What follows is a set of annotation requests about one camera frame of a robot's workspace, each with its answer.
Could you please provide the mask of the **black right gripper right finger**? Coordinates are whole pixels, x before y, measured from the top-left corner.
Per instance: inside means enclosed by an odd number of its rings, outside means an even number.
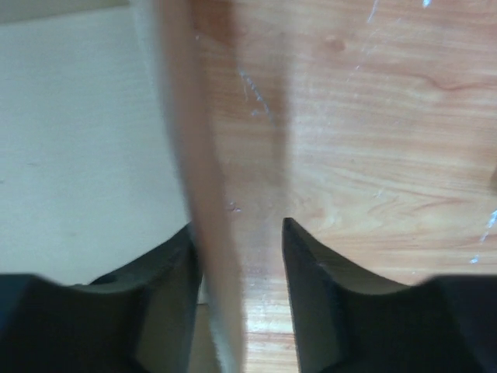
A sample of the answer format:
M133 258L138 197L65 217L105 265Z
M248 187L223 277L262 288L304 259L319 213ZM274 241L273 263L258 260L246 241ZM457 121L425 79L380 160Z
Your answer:
M496 278L450 274L405 285L283 220L302 372L494 372Z

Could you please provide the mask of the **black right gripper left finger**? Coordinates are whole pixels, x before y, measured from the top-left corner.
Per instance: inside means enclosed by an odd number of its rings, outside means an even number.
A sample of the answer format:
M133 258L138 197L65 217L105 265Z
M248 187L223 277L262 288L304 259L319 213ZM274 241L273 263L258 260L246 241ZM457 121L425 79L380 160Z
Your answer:
M1 277L3 372L185 372L200 270L182 228L90 284Z

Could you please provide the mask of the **brown cardboard box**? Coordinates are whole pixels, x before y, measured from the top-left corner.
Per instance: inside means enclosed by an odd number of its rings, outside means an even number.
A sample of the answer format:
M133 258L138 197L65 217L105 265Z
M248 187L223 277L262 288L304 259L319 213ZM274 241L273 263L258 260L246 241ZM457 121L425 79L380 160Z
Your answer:
M1 277L90 284L188 228L185 372L242 370L240 268L188 1L1 3Z

